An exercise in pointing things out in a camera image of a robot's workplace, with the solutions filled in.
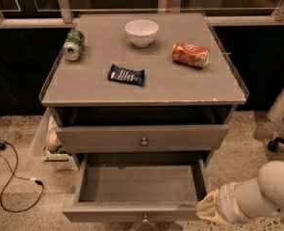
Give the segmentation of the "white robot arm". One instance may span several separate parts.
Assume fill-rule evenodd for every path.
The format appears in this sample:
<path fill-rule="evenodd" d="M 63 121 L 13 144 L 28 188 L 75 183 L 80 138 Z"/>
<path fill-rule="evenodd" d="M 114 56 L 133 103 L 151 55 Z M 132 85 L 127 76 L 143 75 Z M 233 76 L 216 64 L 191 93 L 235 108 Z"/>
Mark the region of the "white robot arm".
<path fill-rule="evenodd" d="M 197 216 L 227 225 L 284 218 L 284 153 L 268 150 L 278 138 L 284 139 L 284 87 L 267 111 L 233 114 L 232 131 L 210 164 L 213 183 Z"/>

